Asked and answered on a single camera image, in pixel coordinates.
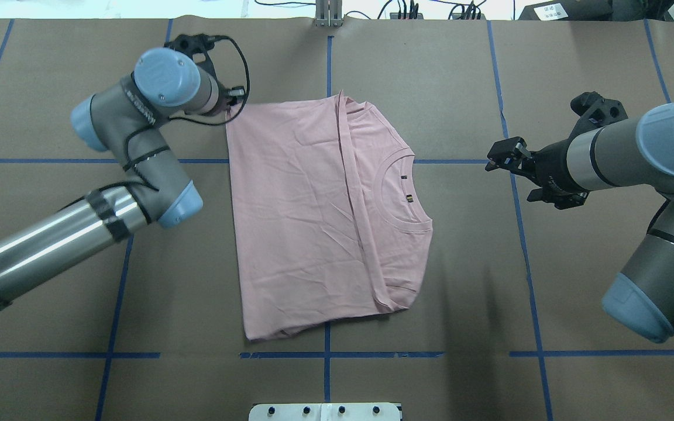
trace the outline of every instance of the neckline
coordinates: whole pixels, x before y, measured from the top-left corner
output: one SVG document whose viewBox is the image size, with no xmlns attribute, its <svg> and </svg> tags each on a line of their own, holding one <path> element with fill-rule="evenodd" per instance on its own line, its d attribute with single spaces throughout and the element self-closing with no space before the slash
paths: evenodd
<svg viewBox="0 0 674 421">
<path fill-rule="evenodd" d="M 374 203 L 376 203 L 376 208 L 379 211 L 381 217 L 386 221 L 386 223 L 395 226 L 400 231 L 404 232 L 425 232 L 430 231 L 433 221 L 431 218 L 425 214 L 422 205 L 420 205 L 420 200 L 418 195 L 415 192 L 415 184 L 412 181 L 412 165 L 410 164 L 410 170 L 405 171 L 403 175 L 407 176 L 407 179 L 402 180 L 402 189 L 404 190 L 405 195 L 412 195 L 412 202 L 409 203 L 410 210 L 412 213 L 419 219 L 419 222 L 404 221 L 397 218 L 390 211 L 386 209 L 386 205 L 383 202 L 383 182 L 386 179 L 386 173 L 388 169 L 394 165 L 398 160 L 406 157 L 415 157 L 415 154 L 410 150 L 409 147 L 403 147 L 393 154 L 386 157 L 385 160 L 379 165 L 378 171 L 376 171 L 376 178 L 374 178 L 373 184 L 373 195 Z"/>
</svg>

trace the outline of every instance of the metal tube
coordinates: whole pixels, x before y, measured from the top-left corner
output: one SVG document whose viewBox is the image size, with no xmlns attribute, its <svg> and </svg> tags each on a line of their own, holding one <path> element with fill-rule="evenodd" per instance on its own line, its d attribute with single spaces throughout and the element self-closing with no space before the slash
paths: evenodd
<svg viewBox="0 0 674 421">
<path fill-rule="evenodd" d="M 147 223 L 125 187 L 104 192 L 129 232 Z M 114 243 L 104 221 L 85 200 L 0 241 L 0 298 L 12 301 Z"/>
</svg>

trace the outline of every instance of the pink cloth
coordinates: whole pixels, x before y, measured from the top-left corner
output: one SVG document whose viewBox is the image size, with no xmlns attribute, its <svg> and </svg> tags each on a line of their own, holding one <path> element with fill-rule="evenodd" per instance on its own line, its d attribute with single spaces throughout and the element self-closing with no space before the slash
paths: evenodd
<svg viewBox="0 0 674 421">
<path fill-rule="evenodd" d="M 414 154 L 372 104 L 251 104 L 227 131 L 249 340 L 412 305 L 431 219 Z"/>
</svg>

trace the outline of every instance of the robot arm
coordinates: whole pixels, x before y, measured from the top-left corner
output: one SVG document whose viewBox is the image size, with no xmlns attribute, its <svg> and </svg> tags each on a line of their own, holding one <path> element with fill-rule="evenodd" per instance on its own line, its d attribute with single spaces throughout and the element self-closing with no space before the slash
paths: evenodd
<svg viewBox="0 0 674 421">
<path fill-rule="evenodd" d="M 602 299 L 618 322 L 654 342 L 674 335 L 674 103 L 627 118 L 618 101 L 585 93 L 568 139 L 527 151 L 522 138 L 494 144 L 485 170 L 509 170 L 540 186 L 528 202 L 558 209 L 583 205 L 589 192 L 648 184 L 667 202 Z"/>
<path fill-rule="evenodd" d="M 243 87 L 226 90 L 216 80 L 207 54 L 224 39 L 232 41 L 225 36 L 181 35 L 166 43 L 171 48 L 149 50 L 133 74 L 72 111 L 77 134 L 92 149 L 111 151 L 128 179 L 89 192 L 0 241 L 0 310 L 141 227 L 155 221 L 173 227 L 201 209 L 199 193 L 158 128 L 180 111 L 216 115 L 241 99 L 239 113 L 243 109 Z M 206 61 L 196 64 L 196 53 L 203 53 Z M 244 67 L 248 82 L 245 60 Z"/>
</svg>

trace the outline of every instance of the white label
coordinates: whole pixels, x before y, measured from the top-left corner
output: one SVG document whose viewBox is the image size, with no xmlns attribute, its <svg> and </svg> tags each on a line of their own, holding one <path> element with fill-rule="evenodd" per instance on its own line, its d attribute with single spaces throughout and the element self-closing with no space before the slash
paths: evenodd
<svg viewBox="0 0 674 421">
<path fill-rule="evenodd" d="M 537 13 L 537 17 L 540 20 L 556 20 L 569 17 L 569 14 L 566 13 L 566 10 L 560 3 L 535 8 L 535 13 Z"/>
</svg>

